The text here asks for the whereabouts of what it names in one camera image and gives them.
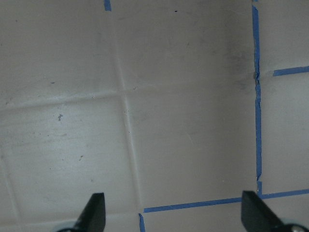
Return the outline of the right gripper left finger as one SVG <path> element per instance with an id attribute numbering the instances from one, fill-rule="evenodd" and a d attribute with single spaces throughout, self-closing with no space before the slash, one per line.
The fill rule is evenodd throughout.
<path id="1" fill-rule="evenodd" d="M 73 232 L 103 232 L 106 226 L 104 193 L 93 193 L 74 224 Z"/>

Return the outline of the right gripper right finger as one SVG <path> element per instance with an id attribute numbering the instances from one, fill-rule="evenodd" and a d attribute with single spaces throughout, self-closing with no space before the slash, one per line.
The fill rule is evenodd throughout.
<path id="1" fill-rule="evenodd" d="M 247 232 L 290 231 L 254 191 L 242 192 L 241 222 Z"/>

